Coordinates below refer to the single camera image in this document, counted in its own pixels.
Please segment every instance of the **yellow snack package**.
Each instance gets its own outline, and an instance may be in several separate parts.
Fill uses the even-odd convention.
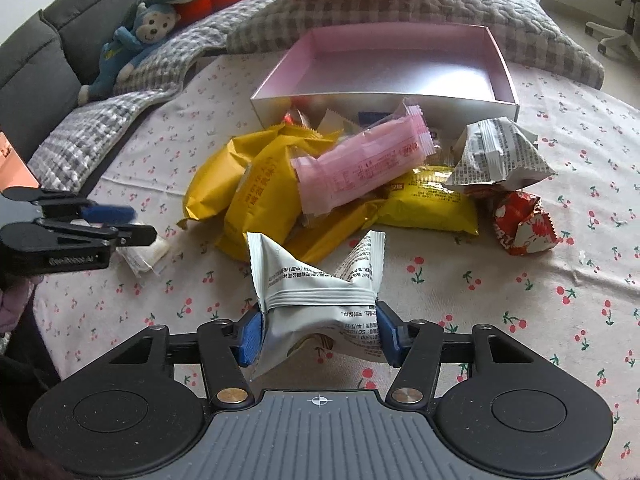
[[[184,228],[188,219],[204,220],[222,213],[234,197],[246,167],[284,129],[277,124],[264,130],[234,137],[211,155],[196,172],[182,200]]]
[[[447,166],[419,166],[384,185],[386,202],[363,229],[378,223],[477,235],[474,202],[442,185],[452,171]]]
[[[301,126],[283,126],[246,169],[226,212],[217,247],[236,260],[247,261],[248,232],[263,233],[282,245],[302,213],[289,151],[298,148],[319,156],[334,146],[337,137],[322,137]]]
[[[385,201],[363,198],[334,208],[327,216],[296,232],[284,248],[297,260],[316,264],[362,228]]]

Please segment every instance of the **hair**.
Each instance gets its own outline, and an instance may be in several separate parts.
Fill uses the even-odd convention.
[[[73,480],[40,453],[24,449],[0,422],[0,480]]]

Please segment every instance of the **blue monkey plush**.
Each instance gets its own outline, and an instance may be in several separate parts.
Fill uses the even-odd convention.
[[[180,14],[169,4],[155,4],[148,9],[139,4],[133,28],[119,27],[113,41],[105,43],[100,51],[100,73],[91,85],[82,85],[78,92],[78,105],[106,99],[116,81],[123,82],[145,57],[167,40],[180,20]]]

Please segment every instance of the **orange box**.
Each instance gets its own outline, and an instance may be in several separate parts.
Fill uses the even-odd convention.
[[[40,184],[15,153],[6,135],[0,132],[0,191],[12,186],[40,187]]]

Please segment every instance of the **gray gripper housing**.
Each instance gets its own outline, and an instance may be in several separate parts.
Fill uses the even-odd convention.
[[[217,414],[200,441],[145,480],[498,480],[451,452],[418,413],[372,391],[266,391]],[[602,480],[593,470],[572,480]]]

